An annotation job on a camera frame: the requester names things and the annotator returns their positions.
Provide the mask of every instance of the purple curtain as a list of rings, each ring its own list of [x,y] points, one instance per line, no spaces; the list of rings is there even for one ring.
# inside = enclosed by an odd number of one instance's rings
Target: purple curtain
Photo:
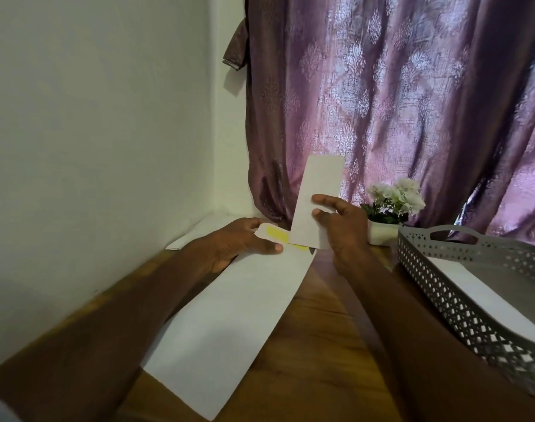
[[[309,154],[342,154],[341,197],[411,177],[426,209],[535,244],[535,0],[246,0],[249,184],[292,220]]]

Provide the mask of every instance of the forearm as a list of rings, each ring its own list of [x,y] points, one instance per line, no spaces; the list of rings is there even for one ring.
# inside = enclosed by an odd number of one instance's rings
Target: forearm
[[[27,422],[84,422],[113,411],[165,320],[204,273],[191,251],[6,362],[0,399]]]
[[[404,290],[371,252],[348,281],[379,333],[418,419],[535,420],[527,396],[472,354]]]

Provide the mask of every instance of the paper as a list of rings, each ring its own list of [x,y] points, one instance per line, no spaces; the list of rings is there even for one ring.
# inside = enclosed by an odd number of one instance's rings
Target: paper
[[[180,237],[172,244],[168,245],[166,250],[179,250],[183,248],[187,243],[195,239],[204,237],[217,229],[227,226],[230,222],[241,218],[241,216],[229,215],[224,212],[213,212],[209,214],[205,219],[195,225],[189,232]]]
[[[290,243],[315,249],[330,248],[326,229],[314,220],[312,211],[316,208],[325,212],[331,212],[331,210],[314,204],[311,199],[313,194],[339,195],[344,163],[344,157],[340,155],[308,157],[289,234]]]
[[[279,255],[240,255],[165,326],[143,368],[208,420],[226,404],[302,282],[314,254],[264,223]]]
[[[509,330],[535,342],[535,324],[474,276],[459,262],[428,258],[490,317]]]

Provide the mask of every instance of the potted plant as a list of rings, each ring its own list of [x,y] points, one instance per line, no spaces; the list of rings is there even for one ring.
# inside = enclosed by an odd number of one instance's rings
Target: potted plant
[[[362,204],[369,218],[368,241],[375,246],[392,246],[398,237],[398,228],[408,216],[425,207],[420,184],[409,178],[400,178],[394,185],[376,183],[369,187],[372,204]]]

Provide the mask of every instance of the perforated basket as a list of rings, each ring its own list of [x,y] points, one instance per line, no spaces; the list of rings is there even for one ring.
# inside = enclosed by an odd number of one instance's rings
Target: perforated basket
[[[478,239],[476,244],[435,241],[430,234],[460,231]],[[461,262],[478,278],[496,288],[520,290],[518,295],[528,318],[535,317],[535,246],[519,241],[488,237],[461,226],[444,225],[429,229],[400,227],[398,258],[454,334],[476,355],[499,369],[509,380],[535,395],[535,342],[507,329],[491,318],[449,280],[427,256]]]

